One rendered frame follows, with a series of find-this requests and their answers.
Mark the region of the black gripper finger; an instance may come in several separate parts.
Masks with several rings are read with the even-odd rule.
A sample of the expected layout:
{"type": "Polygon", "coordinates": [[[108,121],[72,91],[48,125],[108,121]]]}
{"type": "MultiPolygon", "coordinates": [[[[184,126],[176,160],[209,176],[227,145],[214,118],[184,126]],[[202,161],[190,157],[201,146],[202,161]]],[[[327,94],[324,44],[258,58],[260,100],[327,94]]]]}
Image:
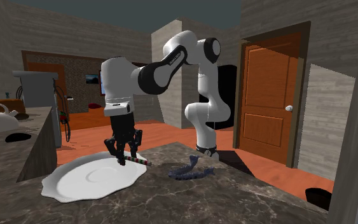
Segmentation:
{"type": "Polygon", "coordinates": [[[137,157],[138,147],[142,143],[142,130],[135,129],[133,139],[128,143],[130,147],[131,157],[137,157]]]}
{"type": "Polygon", "coordinates": [[[120,165],[125,165],[124,159],[124,148],[125,143],[120,143],[119,141],[115,140],[114,137],[104,140],[104,144],[110,154],[117,158],[117,161],[120,165]]]}

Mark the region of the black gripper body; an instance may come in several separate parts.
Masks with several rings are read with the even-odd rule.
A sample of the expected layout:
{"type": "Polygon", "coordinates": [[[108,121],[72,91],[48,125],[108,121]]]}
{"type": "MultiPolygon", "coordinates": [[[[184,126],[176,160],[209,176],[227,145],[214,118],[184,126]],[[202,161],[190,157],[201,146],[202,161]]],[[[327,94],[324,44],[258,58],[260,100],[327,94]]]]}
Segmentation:
{"type": "Polygon", "coordinates": [[[113,130],[113,137],[118,143],[127,143],[134,138],[134,114],[128,113],[125,115],[111,116],[111,128],[113,130]]]}

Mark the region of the red green white striped pen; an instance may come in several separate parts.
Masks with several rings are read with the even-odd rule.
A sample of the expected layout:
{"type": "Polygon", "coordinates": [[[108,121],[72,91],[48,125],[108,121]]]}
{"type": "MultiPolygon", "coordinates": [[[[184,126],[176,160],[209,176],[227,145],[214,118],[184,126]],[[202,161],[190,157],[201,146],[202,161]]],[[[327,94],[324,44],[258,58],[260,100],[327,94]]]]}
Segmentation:
{"type": "Polygon", "coordinates": [[[134,158],[134,157],[130,157],[130,156],[123,156],[121,158],[117,158],[117,162],[121,165],[125,165],[124,160],[128,160],[131,162],[135,162],[138,164],[142,164],[142,165],[146,165],[146,166],[151,166],[152,163],[149,160],[144,160],[141,158],[134,158]]]}

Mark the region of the white wavy-edged plate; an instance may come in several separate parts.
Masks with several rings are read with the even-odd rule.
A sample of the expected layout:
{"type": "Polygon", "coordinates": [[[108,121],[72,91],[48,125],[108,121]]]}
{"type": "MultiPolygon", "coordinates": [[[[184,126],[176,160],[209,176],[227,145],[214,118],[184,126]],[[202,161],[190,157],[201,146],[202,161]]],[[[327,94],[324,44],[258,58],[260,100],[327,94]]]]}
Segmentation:
{"type": "Polygon", "coordinates": [[[101,199],[132,186],[146,171],[146,165],[122,166],[109,152],[98,152],[56,168],[42,180],[41,195],[61,203],[101,199]]]}

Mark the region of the grey tall appliance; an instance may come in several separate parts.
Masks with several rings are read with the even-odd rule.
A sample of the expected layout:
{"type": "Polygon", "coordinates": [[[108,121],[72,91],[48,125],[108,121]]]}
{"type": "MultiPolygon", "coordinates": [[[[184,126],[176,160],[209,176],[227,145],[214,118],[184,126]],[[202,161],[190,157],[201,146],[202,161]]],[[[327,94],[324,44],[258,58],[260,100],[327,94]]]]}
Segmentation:
{"type": "Polygon", "coordinates": [[[52,107],[55,146],[60,148],[62,146],[62,134],[54,88],[55,80],[59,78],[59,75],[40,71],[12,71],[12,75],[20,78],[26,108],[52,107]]]}

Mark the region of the black round dish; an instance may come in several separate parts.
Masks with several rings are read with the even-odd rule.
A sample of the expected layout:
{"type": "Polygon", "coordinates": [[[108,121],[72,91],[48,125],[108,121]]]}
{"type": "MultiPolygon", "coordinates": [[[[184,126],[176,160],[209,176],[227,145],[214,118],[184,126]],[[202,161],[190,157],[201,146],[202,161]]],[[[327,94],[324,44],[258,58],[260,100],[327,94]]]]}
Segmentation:
{"type": "Polygon", "coordinates": [[[12,133],[10,135],[8,135],[5,138],[5,142],[6,143],[14,143],[14,142],[18,142],[18,141],[26,141],[28,139],[30,139],[32,136],[30,134],[27,133],[12,133]]]}

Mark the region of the brown box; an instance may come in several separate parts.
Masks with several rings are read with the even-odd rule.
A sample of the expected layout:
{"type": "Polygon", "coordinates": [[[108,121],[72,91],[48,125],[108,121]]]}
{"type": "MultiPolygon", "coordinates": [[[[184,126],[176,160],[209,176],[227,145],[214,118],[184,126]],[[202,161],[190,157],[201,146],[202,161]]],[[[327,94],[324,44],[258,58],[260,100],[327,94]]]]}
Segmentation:
{"type": "Polygon", "coordinates": [[[18,113],[25,113],[24,102],[21,99],[0,99],[0,104],[5,105],[9,111],[16,110],[18,113]]]}

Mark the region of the orange panelled door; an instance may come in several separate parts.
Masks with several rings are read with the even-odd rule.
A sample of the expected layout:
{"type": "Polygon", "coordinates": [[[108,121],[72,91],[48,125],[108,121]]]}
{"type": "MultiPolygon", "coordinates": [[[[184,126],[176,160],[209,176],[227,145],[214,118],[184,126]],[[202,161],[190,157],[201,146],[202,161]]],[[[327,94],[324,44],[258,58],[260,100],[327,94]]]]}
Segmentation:
{"type": "Polygon", "coordinates": [[[233,147],[292,168],[311,23],[240,40],[233,147]]]}

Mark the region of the black bin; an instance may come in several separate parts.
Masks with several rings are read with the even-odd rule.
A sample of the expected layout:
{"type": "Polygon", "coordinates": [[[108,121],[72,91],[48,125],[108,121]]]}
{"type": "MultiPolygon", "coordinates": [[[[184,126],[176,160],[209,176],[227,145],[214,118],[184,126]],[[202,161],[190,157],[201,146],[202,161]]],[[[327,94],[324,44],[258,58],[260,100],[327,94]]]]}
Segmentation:
{"type": "Polygon", "coordinates": [[[326,211],[329,210],[332,193],[321,188],[307,188],[305,190],[306,201],[326,211]]]}

